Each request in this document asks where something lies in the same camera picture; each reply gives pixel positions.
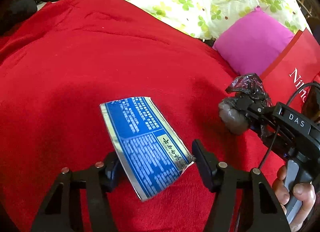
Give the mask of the blue medicine box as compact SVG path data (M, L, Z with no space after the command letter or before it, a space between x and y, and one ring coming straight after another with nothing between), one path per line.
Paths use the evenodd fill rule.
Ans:
M100 105L111 142L141 201L174 183L195 162L150 97Z

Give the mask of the black plastic bag trash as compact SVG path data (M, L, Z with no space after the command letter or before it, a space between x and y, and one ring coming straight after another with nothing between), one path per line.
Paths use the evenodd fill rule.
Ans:
M251 129L260 137L270 135L264 113L273 103L257 74L236 77L226 92L234 96L219 103L219 116L230 132L241 135Z

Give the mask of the black puffer jacket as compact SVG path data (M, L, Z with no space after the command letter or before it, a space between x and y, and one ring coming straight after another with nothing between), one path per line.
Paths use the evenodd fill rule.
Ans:
M21 23L37 12L35 0L14 0L1 17L1 34Z

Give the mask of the magenta pillow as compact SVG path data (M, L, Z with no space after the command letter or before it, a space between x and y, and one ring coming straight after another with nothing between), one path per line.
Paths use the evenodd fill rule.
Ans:
M213 49L239 75L261 75L294 36L257 6L223 32Z

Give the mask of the red fleece blanket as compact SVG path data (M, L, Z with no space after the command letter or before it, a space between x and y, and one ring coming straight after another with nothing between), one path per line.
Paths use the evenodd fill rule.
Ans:
M124 0L61 0L1 35L1 203L29 231L62 168L113 150L100 104L150 97L186 146L199 139L234 168L266 147L219 117L235 79L210 46Z

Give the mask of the red Nilrich shopping bag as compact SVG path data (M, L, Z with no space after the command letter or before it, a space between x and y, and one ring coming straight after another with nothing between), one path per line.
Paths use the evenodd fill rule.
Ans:
M272 104L286 103L302 85L319 80L319 44L309 30L299 30L261 74Z

